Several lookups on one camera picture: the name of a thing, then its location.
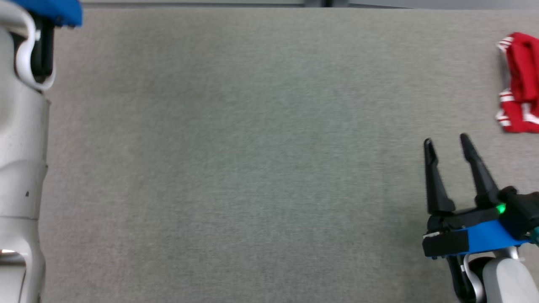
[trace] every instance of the green led indicator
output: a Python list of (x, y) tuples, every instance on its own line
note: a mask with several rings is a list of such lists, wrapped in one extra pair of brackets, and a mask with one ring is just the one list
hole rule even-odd
[(506, 208), (506, 207), (505, 207), (505, 204), (500, 204), (500, 205), (496, 206), (496, 208), (498, 209), (498, 212), (499, 212), (500, 214), (503, 214), (503, 212), (505, 211), (505, 208)]

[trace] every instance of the red cloth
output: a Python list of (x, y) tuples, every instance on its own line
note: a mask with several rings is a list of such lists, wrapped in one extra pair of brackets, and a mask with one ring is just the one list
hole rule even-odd
[(539, 39), (516, 32), (497, 46), (510, 80), (496, 118), (507, 132), (539, 133)]

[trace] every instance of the white cable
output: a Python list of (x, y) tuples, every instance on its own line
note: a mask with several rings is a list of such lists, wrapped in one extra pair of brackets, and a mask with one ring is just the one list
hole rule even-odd
[(20, 33), (20, 29), (25, 29), (24, 36), (27, 39), (21, 43), (15, 54), (15, 71), (19, 79), (28, 86), (40, 91), (51, 88), (56, 77), (54, 63), (52, 74), (43, 83), (36, 82), (32, 73), (32, 51), (36, 40), (39, 40), (41, 35), (36, 31), (36, 24), (30, 14), (13, 2), (0, 0), (0, 26), (5, 26), (16, 33)]

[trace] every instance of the gray carpet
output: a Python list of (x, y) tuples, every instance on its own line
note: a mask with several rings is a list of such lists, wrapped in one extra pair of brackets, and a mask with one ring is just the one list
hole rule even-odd
[(422, 143), (460, 208), (460, 132), (500, 186), (539, 190), (539, 136), (494, 120), (494, 44), (538, 17), (87, 10), (47, 94), (46, 302), (456, 302), (421, 248)]

